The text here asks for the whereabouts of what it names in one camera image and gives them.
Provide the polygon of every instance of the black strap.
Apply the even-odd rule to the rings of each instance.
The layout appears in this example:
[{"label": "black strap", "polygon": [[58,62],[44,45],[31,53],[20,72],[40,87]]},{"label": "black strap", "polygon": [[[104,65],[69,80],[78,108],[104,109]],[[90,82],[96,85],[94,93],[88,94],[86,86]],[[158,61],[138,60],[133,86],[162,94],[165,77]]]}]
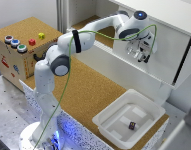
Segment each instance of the black strap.
[{"label": "black strap", "polygon": [[76,44],[76,53],[81,53],[81,44],[80,44],[80,38],[78,35],[78,31],[77,30],[73,30],[73,38]]}]

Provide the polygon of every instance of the white plastic bin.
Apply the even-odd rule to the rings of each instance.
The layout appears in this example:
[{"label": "white plastic bin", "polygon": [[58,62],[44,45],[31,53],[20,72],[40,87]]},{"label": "white plastic bin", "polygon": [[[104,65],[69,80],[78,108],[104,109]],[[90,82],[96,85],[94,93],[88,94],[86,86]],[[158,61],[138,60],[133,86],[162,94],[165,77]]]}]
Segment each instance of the white plastic bin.
[{"label": "white plastic bin", "polygon": [[[135,90],[128,90],[93,118],[100,133],[121,149],[132,148],[164,115],[165,109]],[[136,123],[134,130],[130,122]]]}]

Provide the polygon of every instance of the green cable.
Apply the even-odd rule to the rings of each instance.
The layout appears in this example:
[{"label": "green cable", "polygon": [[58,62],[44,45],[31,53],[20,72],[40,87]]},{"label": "green cable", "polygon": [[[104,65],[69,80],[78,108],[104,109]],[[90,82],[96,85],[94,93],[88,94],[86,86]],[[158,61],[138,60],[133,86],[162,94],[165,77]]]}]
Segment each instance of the green cable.
[{"label": "green cable", "polygon": [[[153,50],[153,46],[154,46],[154,43],[155,43],[156,34],[157,34],[157,26],[156,26],[155,24],[152,24],[152,25],[150,25],[150,26],[147,26],[146,28],[144,28],[144,29],[140,30],[139,32],[133,34],[132,36],[127,37],[127,38],[123,38],[123,39],[112,38],[112,37],[110,37],[110,36],[104,35],[104,34],[102,34],[102,33],[100,33],[100,32],[96,32],[96,31],[80,31],[80,32],[78,32],[78,33],[80,34],[80,33],[86,33],[86,32],[93,32],[93,33],[97,33],[97,34],[99,34],[99,35],[102,35],[102,36],[104,36],[104,37],[106,37],[106,38],[109,38],[109,39],[112,39],[112,40],[121,40],[121,41],[122,41],[122,40],[130,39],[130,38],[132,38],[132,37],[134,37],[134,36],[140,34],[141,32],[143,32],[144,30],[150,28],[151,26],[154,26],[154,27],[155,27],[155,36],[154,36],[154,40],[153,40],[153,43],[152,43],[151,51],[150,51],[150,53],[149,53],[149,55],[151,55],[152,50]],[[64,90],[63,90],[63,92],[62,92],[62,95],[61,95],[61,97],[60,97],[60,100],[59,100],[59,102],[58,102],[57,107],[55,108],[55,110],[54,110],[54,112],[52,113],[51,117],[49,118],[49,120],[48,120],[46,126],[44,127],[44,129],[43,129],[43,131],[42,131],[42,134],[41,134],[39,140],[37,141],[37,143],[36,143],[34,149],[35,149],[35,148],[37,147],[37,145],[39,144],[39,142],[40,142],[40,140],[41,140],[41,138],[42,138],[42,136],[43,136],[43,134],[44,134],[44,132],[45,132],[45,130],[46,130],[48,124],[49,124],[49,122],[51,121],[51,118],[53,117],[53,115],[55,114],[56,110],[57,110],[58,107],[60,106],[60,103],[61,103],[62,98],[63,98],[63,96],[64,96],[64,93],[65,93],[65,91],[66,91],[67,85],[68,85],[68,83],[69,83],[69,78],[70,78],[70,74],[71,74],[71,43],[72,43],[72,41],[73,41],[73,36],[71,37],[70,46],[69,46],[69,74],[68,74],[68,78],[67,78],[67,81],[66,81]]]}]

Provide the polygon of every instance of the brown work surface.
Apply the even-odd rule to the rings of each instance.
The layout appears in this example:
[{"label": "brown work surface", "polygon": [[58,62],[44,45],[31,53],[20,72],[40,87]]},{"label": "brown work surface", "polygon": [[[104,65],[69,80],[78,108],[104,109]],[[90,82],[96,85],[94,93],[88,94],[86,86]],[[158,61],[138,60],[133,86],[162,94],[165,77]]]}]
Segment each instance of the brown work surface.
[{"label": "brown work surface", "polygon": [[[88,24],[89,22],[92,22],[92,21],[94,21],[96,19],[100,19],[100,17],[92,16],[91,18],[86,19],[86,20],[84,20],[84,21],[82,21],[82,22],[80,22],[78,24],[75,24],[72,27],[79,30],[79,29],[83,28],[86,24]],[[114,27],[107,27],[107,28],[102,29],[102,30],[100,30],[98,32],[103,33],[103,34],[105,34],[107,36],[110,36],[110,37],[113,37],[113,38],[114,38],[114,35],[115,35]],[[96,40],[103,43],[103,44],[105,44],[105,45],[107,45],[108,47],[113,48],[114,41],[111,40],[111,39],[108,39],[108,38],[106,38],[106,37],[104,37],[102,35],[96,34]]]},{"label": "brown work surface", "polygon": [[[44,33],[45,38],[39,39],[39,33]],[[27,46],[28,51],[32,51],[35,48],[57,39],[62,33],[37,18],[31,17],[0,29],[0,40],[3,43],[7,35],[11,35],[14,39],[20,40],[21,44]],[[29,45],[29,39],[35,39],[36,45]]]},{"label": "brown work surface", "polygon": [[[55,77],[53,94],[58,100],[66,79],[67,76]],[[34,76],[25,80],[25,83],[34,89]],[[115,150],[118,150],[100,134],[98,127],[92,122],[92,118],[125,92],[126,89],[123,87],[72,57],[71,77],[61,107]],[[168,115],[165,114],[131,150],[140,150],[167,119]]]}]

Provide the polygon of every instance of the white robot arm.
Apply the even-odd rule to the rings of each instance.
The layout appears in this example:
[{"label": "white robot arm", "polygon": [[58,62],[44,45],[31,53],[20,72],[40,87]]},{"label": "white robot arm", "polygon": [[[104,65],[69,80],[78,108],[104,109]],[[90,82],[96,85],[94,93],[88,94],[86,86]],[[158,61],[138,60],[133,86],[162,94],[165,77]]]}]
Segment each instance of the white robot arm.
[{"label": "white robot arm", "polygon": [[[78,32],[86,30],[98,31],[108,26],[113,26],[116,30],[118,37],[120,39],[123,39],[138,33],[140,30],[144,29],[148,25],[148,16],[143,11],[136,11],[131,18],[129,18],[128,14],[125,11],[118,11],[106,18],[99,19],[87,24],[84,28],[78,30]],[[58,130],[57,115],[60,113],[61,108],[58,108],[55,114],[52,116],[53,112],[55,111],[55,106],[58,103],[52,94],[52,91],[55,87],[54,75],[64,76],[69,72],[69,44],[72,36],[74,36],[74,40],[71,43],[72,54],[88,50],[94,44],[95,33],[85,32],[78,35],[76,34],[78,32],[74,32],[74,35],[73,33],[67,33],[60,36],[57,45],[53,45],[48,49],[45,59],[38,61],[35,65],[36,88],[34,90],[34,94],[35,99],[41,106],[43,113],[41,114],[40,124],[32,133],[31,139],[38,148],[45,147],[44,145],[46,143],[50,143],[50,139],[52,139],[52,137],[55,137]],[[147,29],[140,34],[128,39],[127,41],[132,40],[139,40],[150,49],[154,41],[154,35]],[[145,59],[145,57],[147,56],[145,56],[143,48],[141,48],[140,50],[141,55],[139,55],[138,60]],[[152,52],[154,53],[156,52],[156,50],[157,45],[154,44]],[[47,130],[45,130],[39,142],[38,139],[40,138],[40,135],[42,134],[43,129],[45,128],[49,118],[51,118],[51,120],[49,122],[48,128]],[[57,149],[61,149],[62,144],[60,144],[59,139],[55,140],[57,140],[59,143],[59,145],[55,147]]]}]

